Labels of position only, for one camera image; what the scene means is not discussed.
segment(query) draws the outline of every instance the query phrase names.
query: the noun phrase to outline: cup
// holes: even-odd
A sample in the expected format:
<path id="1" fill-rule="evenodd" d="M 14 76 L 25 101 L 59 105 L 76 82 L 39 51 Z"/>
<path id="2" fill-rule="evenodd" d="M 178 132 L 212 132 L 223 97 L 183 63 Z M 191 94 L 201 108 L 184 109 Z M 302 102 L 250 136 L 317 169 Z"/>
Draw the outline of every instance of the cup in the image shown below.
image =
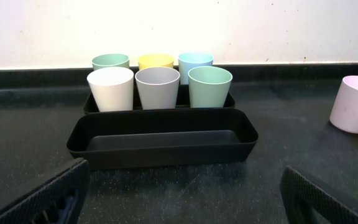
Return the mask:
<path id="1" fill-rule="evenodd" d="M 229 71 L 218 67 L 202 66 L 192 68 L 188 76 L 192 108 L 223 107 L 232 80 Z"/>
<path id="2" fill-rule="evenodd" d="M 342 79 L 329 120 L 343 131 L 358 134 L 358 76 Z"/>
<path id="3" fill-rule="evenodd" d="M 100 112 L 133 109 L 134 72 L 128 68 L 107 67 L 86 78 Z"/>
<path id="4" fill-rule="evenodd" d="M 180 74 L 173 68 L 153 67 L 135 75 L 143 110 L 174 109 Z"/>
<path id="5" fill-rule="evenodd" d="M 190 69 L 200 66 L 212 66 L 214 57 L 207 53 L 189 52 L 179 55 L 180 84 L 188 85 Z"/>
<path id="6" fill-rule="evenodd" d="M 173 68 L 173 57 L 167 54 L 147 54 L 139 57 L 139 70 L 150 67 Z"/>
<path id="7" fill-rule="evenodd" d="M 106 67 L 129 68 L 129 57 L 124 54 L 105 54 L 92 59 L 93 70 Z"/>

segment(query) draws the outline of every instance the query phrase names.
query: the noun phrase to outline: black table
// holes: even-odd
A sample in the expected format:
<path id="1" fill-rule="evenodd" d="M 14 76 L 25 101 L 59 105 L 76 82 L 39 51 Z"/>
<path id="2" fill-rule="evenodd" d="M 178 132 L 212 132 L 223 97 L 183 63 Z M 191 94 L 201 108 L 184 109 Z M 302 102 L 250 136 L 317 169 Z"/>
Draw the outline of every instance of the black table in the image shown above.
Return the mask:
<path id="1" fill-rule="evenodd" d="M 294 165 L 358 198 L 358 135 L 333 127 L 340 80 L 233 83 L 259 141 L 244 162 L 97 171 L 78 223 L 287 223 L 281 174 Z M 0 195 L 70 159 L 87 87 L 0 90 Z"/>

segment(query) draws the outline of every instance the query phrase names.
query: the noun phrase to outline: yellow object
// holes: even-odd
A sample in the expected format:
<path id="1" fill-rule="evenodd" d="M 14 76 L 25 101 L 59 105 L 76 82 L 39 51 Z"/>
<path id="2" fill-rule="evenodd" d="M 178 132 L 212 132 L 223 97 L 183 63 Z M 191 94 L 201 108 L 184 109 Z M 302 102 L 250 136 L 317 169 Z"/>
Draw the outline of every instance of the yellow object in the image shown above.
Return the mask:
<path id="1" fill-rule="evenodd" d="M 173 57 L 167 54 L 147 54 L 139 57 L 139 70 L 150 67 L 173 68 Z"/>

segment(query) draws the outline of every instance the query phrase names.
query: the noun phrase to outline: white wall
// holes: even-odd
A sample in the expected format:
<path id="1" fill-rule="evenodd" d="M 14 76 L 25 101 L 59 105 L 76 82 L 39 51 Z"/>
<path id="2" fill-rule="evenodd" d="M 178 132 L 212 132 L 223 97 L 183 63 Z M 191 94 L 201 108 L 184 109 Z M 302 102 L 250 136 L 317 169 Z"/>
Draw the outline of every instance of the white wall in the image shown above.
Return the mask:
<path id="1" fill-rule="evenodd" d="M 358 0 L 0 0 L 0 69 L 186 51 L 216 64 L 358 61 Z"/>

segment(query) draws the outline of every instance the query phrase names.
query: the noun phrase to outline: empty black tray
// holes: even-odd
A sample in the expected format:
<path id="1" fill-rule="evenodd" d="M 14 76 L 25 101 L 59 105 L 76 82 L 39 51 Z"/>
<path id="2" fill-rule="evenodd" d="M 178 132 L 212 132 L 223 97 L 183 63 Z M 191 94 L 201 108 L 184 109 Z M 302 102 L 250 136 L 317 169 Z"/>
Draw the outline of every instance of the empty black tray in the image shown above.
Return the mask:
<path id="1" fill-rule="evenodd" d="M 235 104 L 233 97 L 230 93 L 227 93 L 223 107 L 234 108 Z M 180 108 L 190 108 L 189 85 L 179 85 L 176 109 Z M 88 99 L 86 99 L 83 110 L 85 114 L 99 113 L 98 106 L 96 105 L 92 93 L 89 95 Z M 142 103 L 140 102 L 137 86 L 134 86 L 134 110 L 142 110 Z"/>
<path id="2" fill-rule="evenodd" d="M 243 161 L 257 139 L 235 109 L 124 111 L 82 117 L 67 148 L 100 170 Z"/>

